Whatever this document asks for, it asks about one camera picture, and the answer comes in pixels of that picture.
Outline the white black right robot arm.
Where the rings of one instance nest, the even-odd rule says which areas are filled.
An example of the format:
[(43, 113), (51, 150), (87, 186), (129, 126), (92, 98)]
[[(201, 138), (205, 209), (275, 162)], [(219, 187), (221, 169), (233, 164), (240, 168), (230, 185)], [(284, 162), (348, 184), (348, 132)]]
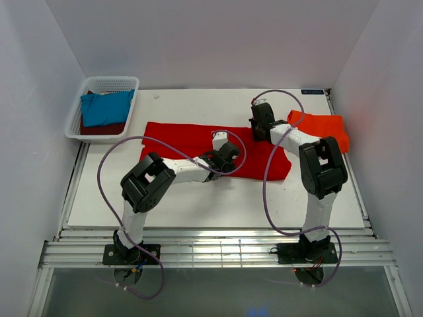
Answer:
[(307, 192), (307, 211), (299, 240), (276, 245), (278, 262), (336, 263), (338, 257), (328, 228), (334, 200), (348, 180), (337, 140), (309, 135), (284, 120), (276, 121), (267, 102), (255, 104), (251, 110), (253, 139), (293, 153), (299, 159), (301, 181)]

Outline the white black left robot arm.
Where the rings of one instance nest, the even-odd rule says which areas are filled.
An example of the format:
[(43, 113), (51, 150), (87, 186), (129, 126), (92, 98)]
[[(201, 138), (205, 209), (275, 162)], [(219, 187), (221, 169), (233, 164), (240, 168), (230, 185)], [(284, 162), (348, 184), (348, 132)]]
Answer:
[(116, 255), (126, 264), (139, 259), (147, 213), (162, 200), (171, 185), (210, 182), (236, 169), (241, 154), (238, 146), (226, 142), (192, 159), (167, 159), (149, 153), (121, 180), (124, 200), (123, 226), (113, 236)]

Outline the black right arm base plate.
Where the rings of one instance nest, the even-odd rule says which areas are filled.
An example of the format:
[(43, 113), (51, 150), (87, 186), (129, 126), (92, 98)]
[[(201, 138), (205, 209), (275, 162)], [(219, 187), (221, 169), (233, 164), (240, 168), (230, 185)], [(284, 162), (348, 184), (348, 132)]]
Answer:
[(334, 243), (316, 250), (303, 250), (299, 243), (279, 243), (272, 248), (279, 264), (336, 264), (338, 255)]

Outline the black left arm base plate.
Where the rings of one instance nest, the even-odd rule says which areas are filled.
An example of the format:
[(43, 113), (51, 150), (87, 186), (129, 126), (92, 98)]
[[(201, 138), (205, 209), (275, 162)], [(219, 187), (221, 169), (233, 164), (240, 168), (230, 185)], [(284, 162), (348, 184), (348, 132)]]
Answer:
[(107, 244), (104, 248), (103, 265), (155, 265), (157, 261), (138, 248), (132, 248), (126, 255), (123, 255), (113, 244)]

